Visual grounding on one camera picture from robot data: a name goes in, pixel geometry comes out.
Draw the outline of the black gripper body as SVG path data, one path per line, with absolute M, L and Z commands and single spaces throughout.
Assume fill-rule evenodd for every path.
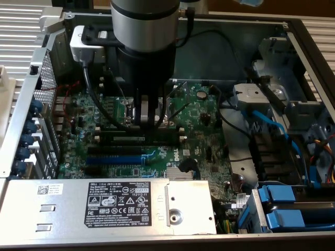
M 155 52 L 138 52 L 118 48 L 120 76 L 135 89 L 146 91 L 165 84 L 173 75 L 176 46 L 168 45 Z

